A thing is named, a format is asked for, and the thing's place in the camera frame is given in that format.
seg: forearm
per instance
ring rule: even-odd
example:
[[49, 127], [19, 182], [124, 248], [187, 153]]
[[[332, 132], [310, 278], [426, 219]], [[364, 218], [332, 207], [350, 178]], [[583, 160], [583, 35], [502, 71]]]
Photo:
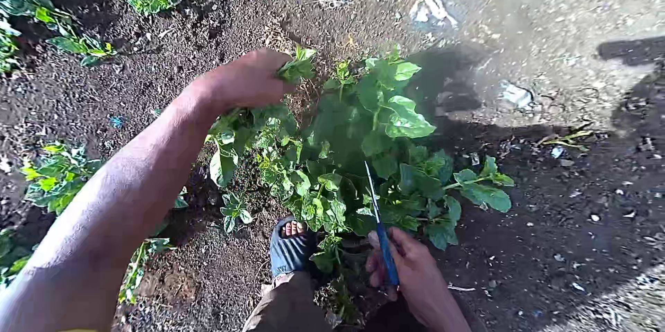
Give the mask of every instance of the forearm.
[[[0, 302], [5, 316], [40, 309], [66, 315], [58, 305], [78, 305], [86, 311], [78, 312], [78, 320], [65, 318], [64, 325], [32, 325], [30, 330], [108, 327], [133, 251], [154, 233], [173, 206], [215, 119], [207, 102], [190, 85], [97, 171], [53, 224]], [[25, 327], [30, 314], [34, 315], [25, 313], [18, 322]]]

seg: foot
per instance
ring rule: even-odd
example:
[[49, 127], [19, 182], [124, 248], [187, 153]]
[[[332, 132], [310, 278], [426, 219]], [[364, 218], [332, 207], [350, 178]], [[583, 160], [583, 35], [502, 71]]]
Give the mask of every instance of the foot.
[[287, 216], [273, 229], [270, 240], [270, 261], [273, 278], [294, 271], [308, 271], [309, 257], [316, 249], [314, 232]]

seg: dirt ground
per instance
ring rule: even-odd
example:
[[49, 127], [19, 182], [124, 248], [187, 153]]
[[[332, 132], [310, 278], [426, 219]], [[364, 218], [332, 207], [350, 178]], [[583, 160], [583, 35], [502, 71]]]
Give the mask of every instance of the dirt ground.
[[[437, 126], [431, 146], [454, 151], [458, 167], [473, 152], [497, 156], [517, 183], [508, 213], [464, 206], [460, 245], [432, 249], [449, 283], [475, 289], [455, 292], [465, 308], [494, 331], [665, 329], [665, 2], [442, 0], [454, 28], [413, 21], [415, 1], [184, 0], [141, 17], [125, 0], [55, 0], [121, 55], [82, 68], [43, 43], [44, 28], [14, 24], [25, 68], [1, 78], [0, 158], [16, 169], [55, 139], [109, 158], [197, 74], [254, 48], [303, 43], [318, 49], [325, 75], [334, 60], [397, 43], [423, 67], [410, 93]], [[502, 80], [532, 93], [529, 110], [500, 99]], [[293, 103], [305, 111], [317, 94], [303, 86]], [[589, 151], [555, 159], [553, 146], [537, 145], [582, 127], [594, 131], [581, 140]], [[246, 158], [231, 189], [248, 192], [258, 220], [228, 235], [207, 166], [194, 166], [191, 207], [171, 212], [164, 232], [178, 248], [151, 262], [140, 301], [118, 308], [114, 330], [242, 328], [269, 282], [271, 228], [286, 214], [255, 167]], [[0, 227], [18, 226], [32, 245], [54, 216], [21, 201], [21, 179], [0, 173]]]

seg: scissors blade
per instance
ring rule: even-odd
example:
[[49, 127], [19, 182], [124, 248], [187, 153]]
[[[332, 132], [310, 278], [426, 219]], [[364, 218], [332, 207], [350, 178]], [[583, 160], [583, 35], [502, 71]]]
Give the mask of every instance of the scissors blade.
[[378, 203], [376, 202], [376, 193], [374, 192], [374, 183], [372, 182], [372, 175], [370, 174], [370, 166], [367, 165], [367, 160], [365, 161], [365, 170], [367, 171], [367, 179], [370, 181], [370, 192], [372, 194], [372, 206], [374, 206], [374, 216], [376, 217], [376, 221], [379, 222]]

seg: hand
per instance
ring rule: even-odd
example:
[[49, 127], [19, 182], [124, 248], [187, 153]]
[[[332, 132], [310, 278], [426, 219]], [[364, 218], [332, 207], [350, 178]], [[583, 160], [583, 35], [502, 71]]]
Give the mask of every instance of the hand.
[[[411, 314], [422, 325], [435, 331], [470, 331], [427, 246], [396, 227], [389, 228], [388, 234], [390, 252], [400, 277], [399, 291]], [[367, 258], [365, 268], [372, 273], [372, 286], [378, 287], [386, 283], [386, 266], [376, 232], [371, 231], [368, 237], [374, 250]], [[397, 299], [395, 289], [388, 289], [388, 298]]]
[[279, 102], [295, 87], [277, 77], [291, 57], [268, 49], [254, 50], [197, 77], [187, 89], [205, 97], [216, 114], [232, 107], [262, 107]]

